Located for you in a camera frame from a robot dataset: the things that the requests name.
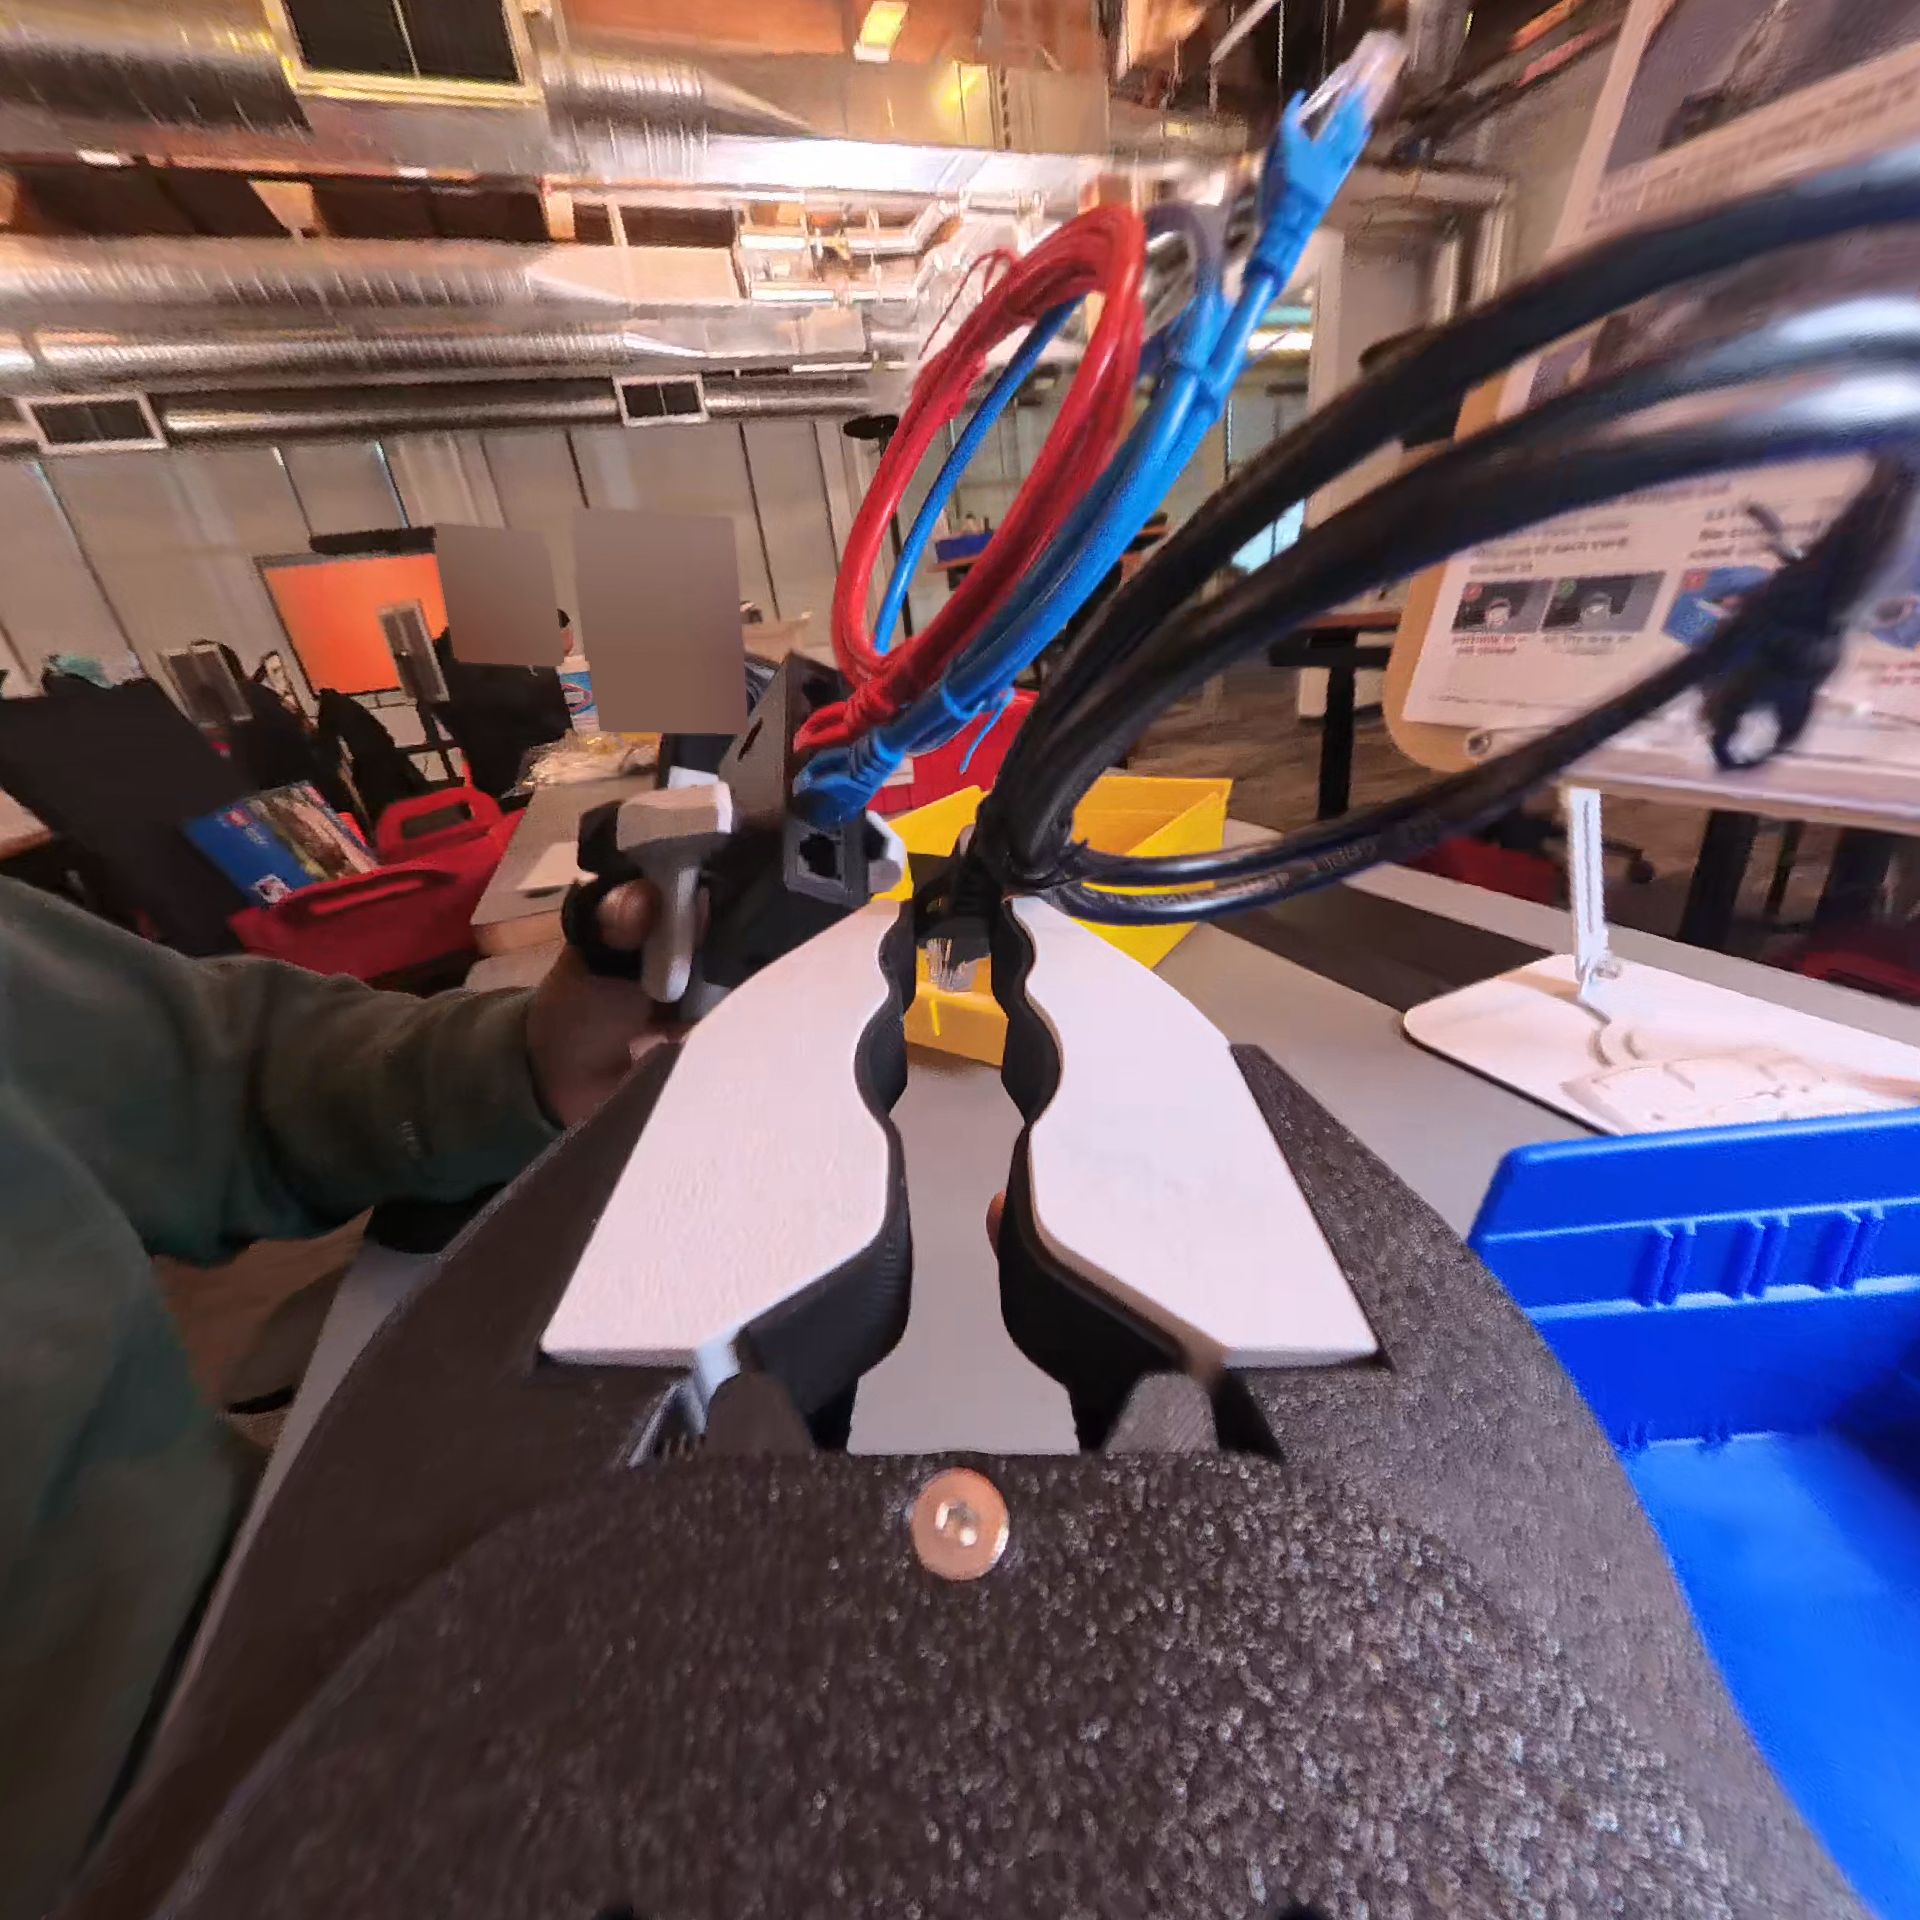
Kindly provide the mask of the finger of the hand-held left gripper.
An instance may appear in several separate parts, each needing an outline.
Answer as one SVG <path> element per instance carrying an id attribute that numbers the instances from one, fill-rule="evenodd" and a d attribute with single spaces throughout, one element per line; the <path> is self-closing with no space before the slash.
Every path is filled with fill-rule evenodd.
<path id="1" fill-rule="evenodd" d="M 726 782 L 717 778 L 640 790 L 614 808 L 616 848 L 710 842 L 729 839 L 733 829 L 733 793 Z"/>

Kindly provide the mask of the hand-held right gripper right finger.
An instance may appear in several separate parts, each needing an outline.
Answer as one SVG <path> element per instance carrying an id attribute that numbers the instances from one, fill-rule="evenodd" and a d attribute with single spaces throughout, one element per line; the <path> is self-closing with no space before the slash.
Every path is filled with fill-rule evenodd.
<path id="1" fill-rule="evenodd" d="M 998 1224 L 1020 1353 L 1103 1446 L 1140 1380 L 1208 1412 L 1238 1376 L 1372 1364 L 1380 1342 L 1224 1032 L 1057 906 L 992 925 L 1000 1084 L 1021 1120 Z"/>

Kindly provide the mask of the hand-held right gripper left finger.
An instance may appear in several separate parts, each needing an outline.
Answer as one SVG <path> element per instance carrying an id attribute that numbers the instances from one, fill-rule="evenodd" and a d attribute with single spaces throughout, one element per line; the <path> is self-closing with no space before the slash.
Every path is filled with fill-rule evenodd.
<path id="1" fill-rule="evenodd" d="M 869 903 L 697 1021 L 551 1311 L 540 1353 L 664 1369 L 708 1409 L 775 1378 L 840 1448 L 912 1288 L 903 903 Z"/>

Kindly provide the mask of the black ethernet port block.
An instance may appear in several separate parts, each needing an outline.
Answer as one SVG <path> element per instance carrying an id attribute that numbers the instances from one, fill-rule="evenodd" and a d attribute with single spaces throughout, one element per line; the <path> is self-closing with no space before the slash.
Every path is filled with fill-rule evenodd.
<path id="1" fill-rule="evenodd" d="M 839 678 L 823 664 L 788 655 L 717 764 L 717 782 L 733 808 L 733 829 L 707 860 L 713 905 L 733 905 L 752 887 L 776 898 L 852 912 L 891 893 L 903 853 L 873 815 L 824 822 L 797 800 L 807 753 L 805 722 L 840 700 Z"/>

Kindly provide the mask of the blue plastic bin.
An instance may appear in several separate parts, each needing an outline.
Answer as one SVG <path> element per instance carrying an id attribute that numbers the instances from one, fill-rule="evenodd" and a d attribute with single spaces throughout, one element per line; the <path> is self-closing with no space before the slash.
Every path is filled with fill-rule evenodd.
<path id="1" fill-rule="evenodd" d="M 1620 1454 L 1790 1796 L 1915 1917 L 1915 1110 L 1527 1145 L 1470 1247 Z"/>

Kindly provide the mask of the person's left forearm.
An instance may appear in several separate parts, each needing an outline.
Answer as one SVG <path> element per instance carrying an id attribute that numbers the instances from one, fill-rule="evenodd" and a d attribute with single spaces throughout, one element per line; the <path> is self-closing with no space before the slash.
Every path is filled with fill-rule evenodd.
<path id="1" fill-rule="evenodd" d="M 383 1201 L 457 1201 L 557 1136 L 528 992 L 413 999 L 187 958 L 4 880 L 4 1223 L 54 1166 L 148 1253 L 215 1263 Z"/>

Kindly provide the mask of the person's left hand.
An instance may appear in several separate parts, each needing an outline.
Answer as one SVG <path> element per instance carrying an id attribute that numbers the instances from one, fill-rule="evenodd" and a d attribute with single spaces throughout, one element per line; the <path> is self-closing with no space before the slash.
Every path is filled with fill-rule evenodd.
<path id="1" fill-rule="evenodd" d="M 525 1002 L 525 1056 L 543 1113 L 566 1128 L 588 1120 L 684 1031 L 678 1005 L 651 1001 L 636 977 L 595 974 L 564 944 Z"/>

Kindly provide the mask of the red plastic tote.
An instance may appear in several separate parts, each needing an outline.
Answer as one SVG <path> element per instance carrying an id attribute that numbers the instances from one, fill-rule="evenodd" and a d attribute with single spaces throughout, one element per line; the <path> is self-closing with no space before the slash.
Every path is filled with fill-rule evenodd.
<path id="1" fill-rule="evenodd" d="M 228 927 L 252 956 L 419 990 L 447 983 L 475 959 L 473 910 L 494 872 L 496 860 L 411 860 L 245 906 Z"/>
<path id="2" fill-rule="evenodd" d="M 446 784 L 383 806 L 374 822 L 374 853 L 395 866 L 484 845 L 499 853 L 504 814 L 470 784 Z"/>

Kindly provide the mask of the red plastic bin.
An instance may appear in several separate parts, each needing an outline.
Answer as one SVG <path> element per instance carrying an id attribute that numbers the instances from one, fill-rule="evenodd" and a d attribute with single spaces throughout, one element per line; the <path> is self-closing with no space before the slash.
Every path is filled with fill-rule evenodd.
<path id="1" fill-rule="evenodd" d="M 1037 692 L 1014 687 L 998 709 L 977 716 L 940 748 L 904 759 L 897 778 L 880 790 L 886 808 L 901 814 L 969 786 L 992 789 L 1036 701 Z"/>

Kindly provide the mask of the yellow plastic bin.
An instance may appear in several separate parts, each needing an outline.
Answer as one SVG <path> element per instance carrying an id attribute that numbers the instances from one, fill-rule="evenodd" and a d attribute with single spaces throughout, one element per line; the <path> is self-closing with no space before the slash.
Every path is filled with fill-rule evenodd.
<path id="1" fill-rule="evenodd" d="M 912 856 L 947 856 L 985 800 L 980 786 L 912 806 L 894 817 Z M 1072 831 L 1095 849 L 1125 856 L 1176 856 L 1223 849 L 1232 782 L 1224 777 L 1157 777 L 1107 772 L 1073 812 Z M 992 990 L 992 965 L 980 958 L 964 986 L 944 985 L 923 953 L 918 986 L 903 1017 L 904 1041 L 998 1066 L 1006 1013 Z"/>

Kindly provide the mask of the orange display screen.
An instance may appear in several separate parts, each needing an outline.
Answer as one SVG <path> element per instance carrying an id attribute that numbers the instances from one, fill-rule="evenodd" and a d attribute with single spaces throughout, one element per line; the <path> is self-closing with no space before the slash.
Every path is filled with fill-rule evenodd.
<path id="1" fill-rule="evenodd" d="M 264 558 L 256 572 L 312 692 L 401 694 L 383 608 L 419 606 L 427 637 L 447 626 L 439 559 L 424 551 Z"/>

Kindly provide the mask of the blue printed cardboard box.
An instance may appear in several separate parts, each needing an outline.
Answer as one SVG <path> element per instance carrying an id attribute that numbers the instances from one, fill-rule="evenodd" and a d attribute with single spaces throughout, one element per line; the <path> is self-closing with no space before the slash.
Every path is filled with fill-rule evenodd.
<path id="1" fill-rule="evenodd" d="M 278 784 L 181 822 L 182 839 L 249 905 L 276 905 L 312 885 L 376 868 L 350 815 L 310 784 Z"/>

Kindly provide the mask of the wooden poster board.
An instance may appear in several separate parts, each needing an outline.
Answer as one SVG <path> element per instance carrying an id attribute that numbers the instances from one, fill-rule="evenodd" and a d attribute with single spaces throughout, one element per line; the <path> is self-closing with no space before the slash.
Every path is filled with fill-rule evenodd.
<path id="1" fill-rule="evenodd" d="M 1796 185 L 1847 160 L 1915 143 L 1915 2 L 1630 4 L 1581 138 L 1545 264 L 1601 238 L 1640 239 L 1659 220 Z M 1665 352 L 1739 343 L 1827 304 L 1888 317 L 1915 302 L 1915 224 L 1862 229 L 1645 295 L 1543 346 L 1502 384 L 1520 399 L 1583 393 Z M 1765 463 L 1671 482 L 1545 521 L 1449 561 L 1407 610 L 1420 654 L 1388 709 L 1403 751 L 1479 761 L 1692 657 L 1779 566 L 1751 510 L 1811 543 L 1867 478 L 1862 454 Z M 1888 559 L 1787 749 L 1821 800 L 1915 789 L 1915 543 Z"/>

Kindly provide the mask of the white stand with base plate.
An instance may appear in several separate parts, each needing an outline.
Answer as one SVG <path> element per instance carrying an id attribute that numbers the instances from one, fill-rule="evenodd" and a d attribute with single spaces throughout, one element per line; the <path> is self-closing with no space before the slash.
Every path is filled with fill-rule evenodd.
<path id="1" fill-rule="evenodd" d="M 1915 1108 L 1915 1047 L 1620 958 L 1599 790 L 1564 812 L 1573 949 L 1409 1008 L 1409 1041 L 1605 1136 Z"/>

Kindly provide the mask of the silver ventilation duct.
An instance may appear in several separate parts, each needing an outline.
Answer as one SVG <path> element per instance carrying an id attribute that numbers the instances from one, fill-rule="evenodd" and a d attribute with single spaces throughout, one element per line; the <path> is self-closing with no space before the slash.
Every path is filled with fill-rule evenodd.
<path id="1" fill-rule="evenodd" d="M 700 425 L 741 417 L 891 414 L 897 394 L 869 373 L 726 370 L 424 382 L 293 391 L 112 391 L 4 397 L 1 452 L 160 449 L 281 440 L 373 440 L 491 428 Z"/>
<path id="2" fill-rule="evenodd" d="M 4 161 L 742 199 L 1073 204 L 1246 156 L 1083 68 L 590 32 L 585 4 L 4 4 Z"/>
<path id="3" fill-rule="evenodd" d="M 312 386 L 622 367 L 854 367 L 913 302 L 752 293 L 717 247 L 4 238 L 4 378 L 27 391 Z"/>

